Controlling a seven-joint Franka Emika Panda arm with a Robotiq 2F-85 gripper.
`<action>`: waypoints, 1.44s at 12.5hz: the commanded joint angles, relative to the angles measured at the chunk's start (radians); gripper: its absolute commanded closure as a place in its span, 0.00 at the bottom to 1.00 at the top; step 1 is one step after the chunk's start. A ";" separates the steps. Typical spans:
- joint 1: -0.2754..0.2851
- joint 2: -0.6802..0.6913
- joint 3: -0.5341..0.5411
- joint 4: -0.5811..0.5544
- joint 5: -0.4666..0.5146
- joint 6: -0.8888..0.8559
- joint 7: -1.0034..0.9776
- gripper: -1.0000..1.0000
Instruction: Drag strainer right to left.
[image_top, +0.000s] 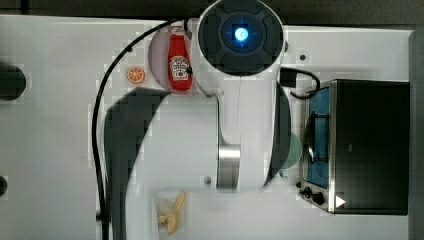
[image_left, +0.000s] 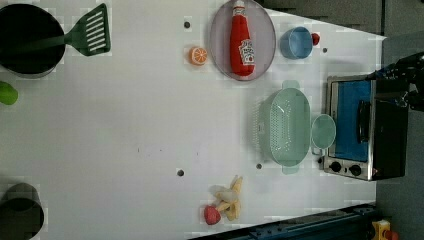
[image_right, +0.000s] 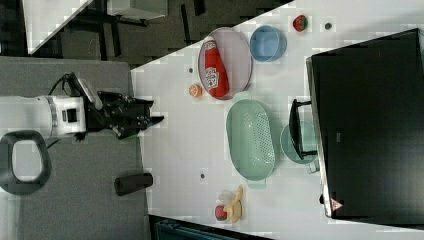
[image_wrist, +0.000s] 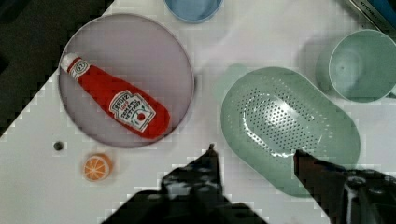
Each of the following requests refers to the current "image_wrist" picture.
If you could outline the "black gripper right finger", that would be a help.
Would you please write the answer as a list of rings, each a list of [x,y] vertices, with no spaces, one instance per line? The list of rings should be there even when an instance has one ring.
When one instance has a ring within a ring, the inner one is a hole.
[[[395,178],[347,169],[298,150],[294,173],[332,224],[396,224]]]

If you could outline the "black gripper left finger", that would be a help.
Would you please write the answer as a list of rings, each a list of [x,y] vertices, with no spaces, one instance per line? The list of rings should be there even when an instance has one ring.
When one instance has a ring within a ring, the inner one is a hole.
[[[158,190],[142,190],[101,224],[267,224],[244,203],[223,194],[219,155],[211,144],[199,158],[174,169]]]

